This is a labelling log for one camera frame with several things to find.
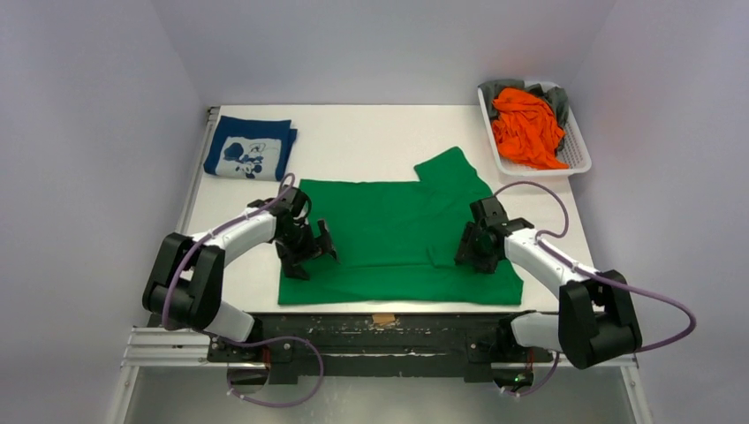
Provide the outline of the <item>green t shirt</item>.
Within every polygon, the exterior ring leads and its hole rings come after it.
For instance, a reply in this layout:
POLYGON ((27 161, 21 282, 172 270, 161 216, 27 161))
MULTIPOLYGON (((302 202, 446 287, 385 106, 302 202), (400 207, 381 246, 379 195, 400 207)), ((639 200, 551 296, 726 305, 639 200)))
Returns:
POLYGON ((523 280, 501 261, 493 273, 454 257, 470 204, 490 187, 453 147, 414 166, 417 180, 343 182, 304 179, 312 223, 325 220, 337 258, 305 263, 309 280, 281 275, 281 306, 361 301, 425 301, 517 306, 523 280))

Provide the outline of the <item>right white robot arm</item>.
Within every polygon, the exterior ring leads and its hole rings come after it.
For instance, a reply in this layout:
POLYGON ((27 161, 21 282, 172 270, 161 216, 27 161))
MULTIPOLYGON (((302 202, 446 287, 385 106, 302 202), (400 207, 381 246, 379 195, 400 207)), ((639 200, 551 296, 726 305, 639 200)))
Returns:
POLYGON ((500 320, 496 348, 509 360, 529 348, 561 353, 587 369, 643 345, 639 320, 626 280, 616 270, 599 271, 574 261, 542 240, 524 218, 510 219, 495 198, 471 203, 455 262, 493 274, 502 262, 530 273, 557 299, 555 314, 525 311, 500 320))

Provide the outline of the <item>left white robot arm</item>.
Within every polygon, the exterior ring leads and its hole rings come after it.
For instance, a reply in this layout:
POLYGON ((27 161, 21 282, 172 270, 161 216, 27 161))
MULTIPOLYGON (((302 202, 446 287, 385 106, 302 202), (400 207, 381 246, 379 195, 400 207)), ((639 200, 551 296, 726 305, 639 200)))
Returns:
POLYGON ((328 225, 311 224, 310 197, 283 185, 274 198, 250 202, 214 229, 185 235, 172 232, 159 247, 142 294, 142 306, 161 316, 165 328, 189 328, 229 340, 240 360, 258 358, 263 337, 258 320, 223 300, 225 268, 251 249, 272 244, 284 276, 307 281, 307 261, 337 257, 328 225))

